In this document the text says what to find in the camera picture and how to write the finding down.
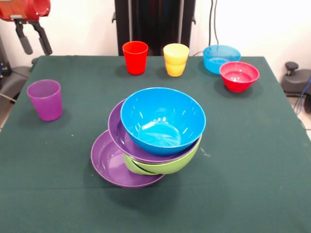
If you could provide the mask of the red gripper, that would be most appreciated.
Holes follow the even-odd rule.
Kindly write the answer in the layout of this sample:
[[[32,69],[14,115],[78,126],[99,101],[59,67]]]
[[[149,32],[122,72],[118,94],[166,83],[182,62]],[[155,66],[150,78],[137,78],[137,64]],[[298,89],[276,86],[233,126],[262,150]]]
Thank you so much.
[[[45,55],[51,55],[52,49],[44,28],[38,22],[41,17],[47,17],[51,10],[50,0],[1,0],[0,18],[4,21],[14,21],[16,33],[27,55],[33,53],[23,25],[31,22],[39,35],[39,42]]]

